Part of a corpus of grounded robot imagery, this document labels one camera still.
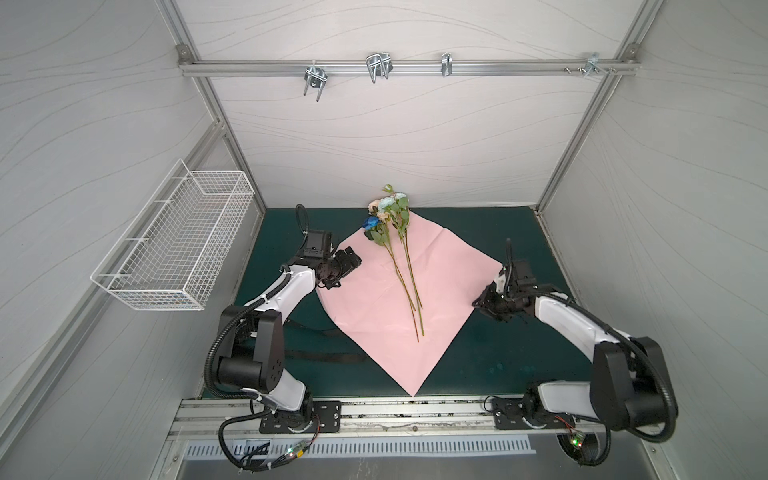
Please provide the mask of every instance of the black mounting plate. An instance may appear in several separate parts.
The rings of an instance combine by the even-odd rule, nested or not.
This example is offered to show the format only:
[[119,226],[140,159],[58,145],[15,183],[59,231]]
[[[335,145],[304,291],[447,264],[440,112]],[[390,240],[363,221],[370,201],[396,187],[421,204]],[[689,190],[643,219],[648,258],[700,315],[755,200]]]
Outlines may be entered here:
[[[336,433],[341,425],[341,402],[314,402],[312,404],[312,417],[319,417],[320,433]],[[314,433],[317,430],[317,423],[313,420],[309,425],[298,429],[289,426],[281,417],[280,411],[277,415],[268,415],[261,419],[259,433]]]
[[[523,420],[523,409],[521,399],[500,399],[491,397],[491,411],[493,412],[493,425],[497,430],[530,430],[531,426]],[[560,414],[560,416],[571,425],[576,425],[573,416]],[[552,418],[541,430],[564,429],[563,422]]]

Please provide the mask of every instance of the dark green mat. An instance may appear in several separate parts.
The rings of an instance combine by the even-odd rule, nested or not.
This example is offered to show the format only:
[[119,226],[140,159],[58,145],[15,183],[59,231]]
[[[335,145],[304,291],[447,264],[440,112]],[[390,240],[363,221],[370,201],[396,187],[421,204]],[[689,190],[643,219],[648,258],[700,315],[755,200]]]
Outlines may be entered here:
[[[527,259],[539,283],[567,290],[533,211],[518,208],[416,208],[416,213],[449,228],[465,242],[503,261],[507,237],[515,259]],[[365,220],[360,209],[309,209],[310,227],[330,230],[334,241],[354,233]],[[279,275],[301,243],[293,209],[270,209],[237,295],[242,305],[261,294]],[[333,322],[311,293],[291,313],[297,322],[315,329]],[[328,353],[362,353],[348,337],[329,338],[297,328],[285,328],[286,349]],[[305,382],[315,396],[404,396],[405,391],[375,362],[360,364],[288,359],[291,374]],[[551,327],[522,317],[497,323],[473,313],[419,390],[419,395],[521,393],[529,382],[547,379],[587,380],[590,363],[576,347]]]

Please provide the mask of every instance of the gray wall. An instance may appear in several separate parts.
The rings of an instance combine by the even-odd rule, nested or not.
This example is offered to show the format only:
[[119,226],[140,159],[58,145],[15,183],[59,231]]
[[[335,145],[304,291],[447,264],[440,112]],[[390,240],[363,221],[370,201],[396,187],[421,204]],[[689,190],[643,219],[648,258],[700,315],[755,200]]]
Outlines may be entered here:
[[664,348],[681,478],[768,478],[768,2],[669,0],[554,201],[584,304]]
[[[210,126],[176,61],[152,0],[0,2],[0,403]],[[233,168],[222,145],[211,165]],[[109,306],[0,478],[149,475],[179,400],[196,392],[255,219],[252,207],[206,311]]]

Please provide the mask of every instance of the flower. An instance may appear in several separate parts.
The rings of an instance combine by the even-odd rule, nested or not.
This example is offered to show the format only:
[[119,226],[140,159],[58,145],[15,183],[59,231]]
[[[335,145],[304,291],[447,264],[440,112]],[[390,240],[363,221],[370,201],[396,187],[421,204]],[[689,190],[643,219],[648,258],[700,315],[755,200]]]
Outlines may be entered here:
[[379,210],[384,210],[385,208],[389,207],[390,205],[393,205],[394,203],[395,203],[395,199],[392,197],[383,198],[379,202]]
[[371,230],[373,227],[379,224],[379,219],[376,217],[368,217],[366,218],[366,221],[362,223],[362,228],[367,230]]

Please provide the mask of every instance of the wavy line pattern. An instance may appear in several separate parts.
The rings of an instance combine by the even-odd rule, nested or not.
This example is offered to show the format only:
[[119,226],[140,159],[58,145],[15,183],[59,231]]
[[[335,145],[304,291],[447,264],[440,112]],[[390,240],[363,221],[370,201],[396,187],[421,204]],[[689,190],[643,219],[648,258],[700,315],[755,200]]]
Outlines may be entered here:
[[422,206],[533,204],[595,89],[559,77],[351,78],[316,103],[300,79],[214,84],[271,207],[360,207],[384,183]]
[[177,0],[208,60],[612,56],[640,0]]
[[765,2],[667,0],[545,211],[582,300],[663,346],[685,478],[766,477],[766,25]]
[[[2,404],[211,117],[153,0],[0,2],[0,45]],[[233,168],[223,144],[206,167]],[[232,247],[213,311],[230,302],[248,236]],[[0,478],[147,478],[214,329],[208,310],[112,303]]]

